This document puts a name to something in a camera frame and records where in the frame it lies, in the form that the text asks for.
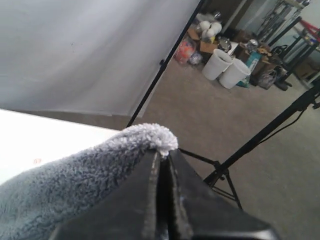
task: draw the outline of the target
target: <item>gray fuzzy towel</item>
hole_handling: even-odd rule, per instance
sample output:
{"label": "gray fuzzy towel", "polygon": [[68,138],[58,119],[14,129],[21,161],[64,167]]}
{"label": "gray fuzzy towel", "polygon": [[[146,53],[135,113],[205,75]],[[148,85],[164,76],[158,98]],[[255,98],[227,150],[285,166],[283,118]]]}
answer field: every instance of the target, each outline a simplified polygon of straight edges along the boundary
{"label": "gray fuzzy towel", "polygon": [[135,125],[98,146],[11,178],[0,185],[0,240],[48,240],[57,224],[116,189],[146,150],[166,156],[177,148],[169,129]]}

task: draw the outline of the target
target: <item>plastic bucket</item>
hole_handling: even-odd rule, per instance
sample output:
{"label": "plastic bucket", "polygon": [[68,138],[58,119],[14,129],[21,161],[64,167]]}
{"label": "plastic bucket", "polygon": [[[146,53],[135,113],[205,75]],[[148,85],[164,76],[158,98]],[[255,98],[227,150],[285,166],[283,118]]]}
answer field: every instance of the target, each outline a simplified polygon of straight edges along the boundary
{"label": "plastic bucket", "polygon": [[232,64],[232,58],[220,49],[213,50],[213,54],[202,70],[202,74],[209,80],[215,80],[226,68]]}
{"label": "plastic bucket", "polygon": [[219,82],[226,89],[233,88],[239,81],[251,74],[250,69],[241,60],[235,58],[233,64],[222,74]]}

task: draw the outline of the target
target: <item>white backdrop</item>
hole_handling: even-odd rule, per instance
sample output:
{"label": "white backdrop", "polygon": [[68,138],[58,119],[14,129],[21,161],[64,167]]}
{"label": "white backdrop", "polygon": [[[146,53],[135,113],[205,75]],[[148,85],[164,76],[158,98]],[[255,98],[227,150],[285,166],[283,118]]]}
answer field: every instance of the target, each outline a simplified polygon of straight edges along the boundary
{"label": "white backdrop", "polygon": [[3,0],[0,108],[130,115],[199,0]]}

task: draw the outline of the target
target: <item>white tabletop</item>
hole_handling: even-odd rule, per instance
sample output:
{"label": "white tabletop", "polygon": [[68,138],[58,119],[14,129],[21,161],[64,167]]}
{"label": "white tabletop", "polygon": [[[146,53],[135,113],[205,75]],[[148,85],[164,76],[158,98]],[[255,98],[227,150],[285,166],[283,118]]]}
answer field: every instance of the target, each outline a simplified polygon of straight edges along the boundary
{"label": "white tabletop", "polygon": [[98,145],[117,130],[0,109],[0,184],[42,164]]}

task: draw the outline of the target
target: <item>floor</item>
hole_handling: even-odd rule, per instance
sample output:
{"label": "floor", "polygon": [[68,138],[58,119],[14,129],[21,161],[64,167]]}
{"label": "floor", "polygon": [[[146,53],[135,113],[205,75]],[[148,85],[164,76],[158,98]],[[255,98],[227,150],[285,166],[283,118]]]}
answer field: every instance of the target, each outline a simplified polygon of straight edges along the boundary
{"label": "floor", "polygon": [[[224,161],[281,113],[303,87],[223,88],[192,66],[171,61],[144,116],[135,123],[159,123],[170,128],[179,146],[213,160]],[[123,129],[124,116],[61,112],[36,115],[89,125]],[[320,236],[320,110],[309,108],[301,119],[261,144],[230,168],[243,208],[271,223],[284,240],[315,240]],[[202,176],[213,168],[187,157]],[[226,188],[225,182],[219,183]]]}

